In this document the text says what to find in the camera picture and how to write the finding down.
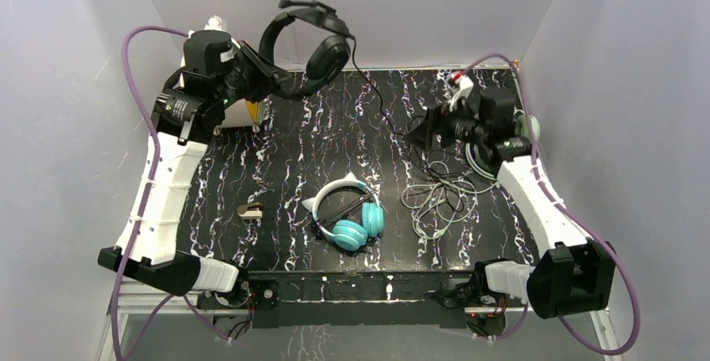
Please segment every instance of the black headset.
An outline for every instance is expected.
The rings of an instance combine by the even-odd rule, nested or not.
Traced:
[[[350,59],[347,39],[354,39],[347,25],[335,14],[335,9],[318,1],[302,2],[280,0],[279,8],[306,7],[282,12],[261,35],[259,56],[274,64],[274,44],[281,30],[296,19],[310,23],[334,34],[323,40],[306,64],[306,83],[298,91],[285,91],[284,96],[307,97],[315,95],[331,83]]]

